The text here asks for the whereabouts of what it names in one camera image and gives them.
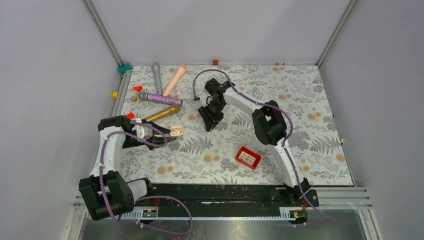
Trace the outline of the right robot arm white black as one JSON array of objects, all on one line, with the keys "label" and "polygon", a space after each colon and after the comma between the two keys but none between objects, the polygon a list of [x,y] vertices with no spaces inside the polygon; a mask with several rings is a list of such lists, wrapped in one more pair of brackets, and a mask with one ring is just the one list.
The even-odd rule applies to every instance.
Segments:
[{"label": "right robot arm white black", "polygon": [[224,118],[223,109],[226,105],[232,105],[250,115],[257,140],[268,147],[278,165],[283,186],[287,190],[287,201],[293,206],[307,203],[307,206],[316,208],[319,205],[318,197],[311,190],[309,181],[305,177],[301,178],[296,169],[287,141],[287,124],[278,104],[274,100],[257,102],[238,91],[230,81],[218,83],[213,78],[206,82],[204,88],[211,99],[203,100],[203,106],[198,112],[206,131],[210,132]]}]

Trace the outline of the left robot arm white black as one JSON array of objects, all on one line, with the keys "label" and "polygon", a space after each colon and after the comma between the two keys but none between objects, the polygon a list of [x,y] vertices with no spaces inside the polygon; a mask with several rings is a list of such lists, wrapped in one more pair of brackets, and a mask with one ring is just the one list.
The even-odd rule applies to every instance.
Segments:
[{"label": "left robot arm white black", "polygon": [[149,150],[164,147],[184,134],[183,127],[167,129],[152,121],[118,115],[102,119],[97,128],[100,144],[96,161],[89,176],[79,181],[78,190],[94,221],[109,217],[118,221],[134,210],[136,200],[144,206],[155,200],[148,178],[125,181],[119,173],[121,151],[139,146]]}]

